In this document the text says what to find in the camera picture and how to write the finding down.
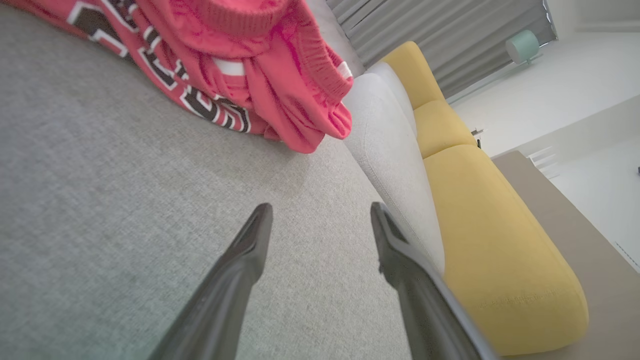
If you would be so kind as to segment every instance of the sofa cushion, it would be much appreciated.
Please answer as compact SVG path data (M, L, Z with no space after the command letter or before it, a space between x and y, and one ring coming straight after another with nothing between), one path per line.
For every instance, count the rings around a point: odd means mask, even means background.
M586 332L573 270L474 145L424 160L447 258L445 282L500 355L554 350Z
M380 196L313 154L212 125L101 46L0 4L0 354L146 359L254 207L273 205L238 359L409 359L378 273Z
M404 234L442 272L444 252L429 180L391 90L378 75L364 74L343 101L353 117L347 147Z
M415 136L418 136L418 132L415 129L415 119L413 117L413 107L411 106L411 101L409 100L409 95L406 94L406 90L400 82L398 75L391 69L389 64L384 62L379 62L370 67L366 72L366 74L376 74L378 75L391 89L391 92L395 95L396 100L398 100L398 104L400 104L400 108L404 113L404 117L411 126L413 133Z
M444 100L428 102L414 115L423 159L455 145L477 145L465 123Z

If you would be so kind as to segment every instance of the red sweatshirt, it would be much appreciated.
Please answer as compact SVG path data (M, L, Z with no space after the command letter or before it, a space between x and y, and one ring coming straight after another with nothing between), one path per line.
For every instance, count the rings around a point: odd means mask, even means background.
M353 83L302 0L8 0L134 61L168 97L223 127L313 152L343 139Z

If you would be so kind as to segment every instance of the curtain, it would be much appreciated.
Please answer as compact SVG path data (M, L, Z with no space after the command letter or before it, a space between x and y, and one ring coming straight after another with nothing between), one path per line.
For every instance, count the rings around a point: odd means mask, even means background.
M524 29L556 39L543 0L327 0L365 67L413 40L445 97L511 63L504 42Z

